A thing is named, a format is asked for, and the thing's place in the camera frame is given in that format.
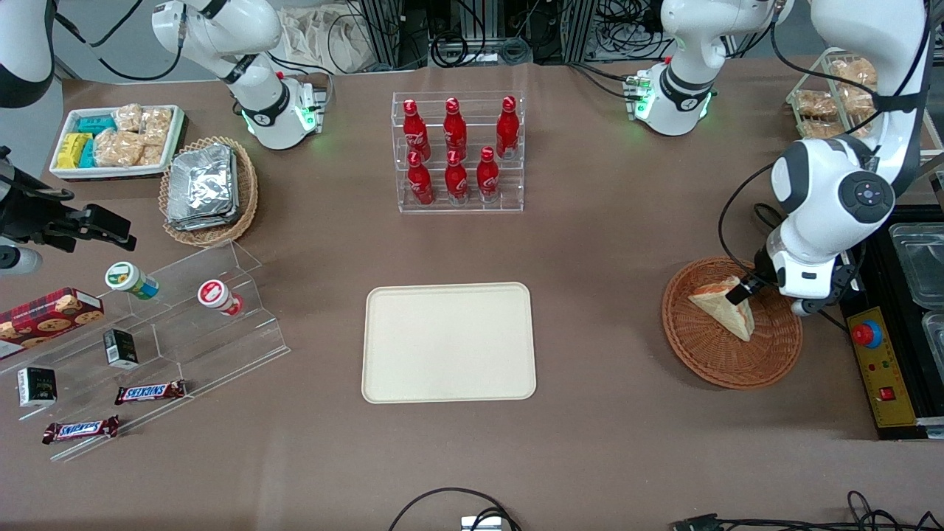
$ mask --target beige tray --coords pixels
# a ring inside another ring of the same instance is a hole
[[[367,296],[368,402],[524,400],[536,387],[524,284],[379,287]]]

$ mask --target red bottle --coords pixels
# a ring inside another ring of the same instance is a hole
[[[431,205],[436,200],[436,191],[432,188],[432,179],[430,171],[423,165],[420,154],[411,151],[407,155],[407,162],[410,163],[410,169],[407,171],[407,179],[410,180],[410,189],[420,205]]]
[[[495,149],[498,157],[504,161],[518,156],[518,113],[514,96],[507,95],[501,100],[501,116],[498,118],[497,142]]]
[[[483,203],[493,203],[498,199],[498,164],[495,162],[495,150],[489,146],[481,149],[481,161],[476,168],[479,182],[479,196]]]
[[[403,134],[407,137],[407,146],[410,151],[415,151],[423,157],[422,162],[426,162],[432,153],[430,137],[426,133],[426,122],[416,111],[416,102],[411,99],[404,101],[403,113],[406,114],[403,120]]]
[[[446,154],[449,164],[446,168],[446,189],[449,191],[449,202],[454,207],[461,207],[469,200],[468,183],[465,180],[465,168],[459,152],[452,150]]]
[[[465,119],[459,113],[459,100],[451,97],[446,100],[446,121],[443,122],[443,132],[446,134],[446,150],[455,151],[461,161],[465,160]]]

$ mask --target table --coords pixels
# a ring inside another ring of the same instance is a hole
[[[243,143],[261,200],[240,243],[263,262],[262,300],[293,352],[64,465],[47,461],[41,430],[17,423],[8,389],[0,521],[14,531],[378,530],[414,495],[448,485],[498,497],[531,530],[664,529],[706,512],[845,519],[851,488],[909,522],[944,510],[944,444],[874,440],[848,338],[824,319],[803,321],[796,368],[752,392],[704,383],[666,343],[663,288],[688,262],[720,254],[724,200],[795,140],[783,98],[797,77],[775,60],[731,61],[708,116],[681,138],[627,123],[616,98],[564,67],[339,77],[325,133],[285,152],[252,140],[222,83],[67,82],[67,111],[174,103],[191,119],[188,140]],[[529,99],[525,212],[399,214],[391,92],[500,88]],[[130,257],[142,268],[194,251],[161,230],[156,181],[69,188],[133,221]],[[736,252],[762,245],[750,205],[772,199],[757,182],[734,205]],[[102,272],[128,256],[101,243],[47,251],[41,272],[0,283],[4,306],[64,284],[104,291]],[[531,290],[531,398],[362,398],[371,289],[500,281]],[[401,525],[456,529],[482,507],[446,495]]]

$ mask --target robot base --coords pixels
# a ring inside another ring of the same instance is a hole
[[[269,149],[288,149],[297,145],[306,136],[321,130],[324,116],[324,101],[316,101],[311,84],[302,85],[290,77],[286,77],[282,82],[289,89],[289,105],[276,118],[274,124],[261,127],[253,124],[243,113],[249,132]]]
[[[629,99],[626,110],[631,120],[644,122],[652,130],[666,136],[680,136],[694,129],[708,112],[711,94],[700,103],[693,98],[693,106],[688,111],[679,111],[659,83],[665,69],[666,64],[662,62],[648,70],[640,70],[636,76],[629,76],[623,81],[623,94]]]

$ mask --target clear plastic bin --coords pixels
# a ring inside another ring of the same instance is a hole
[[[896,223],[888,232],[912,300],[929,310],[944,307],[944,223]]]

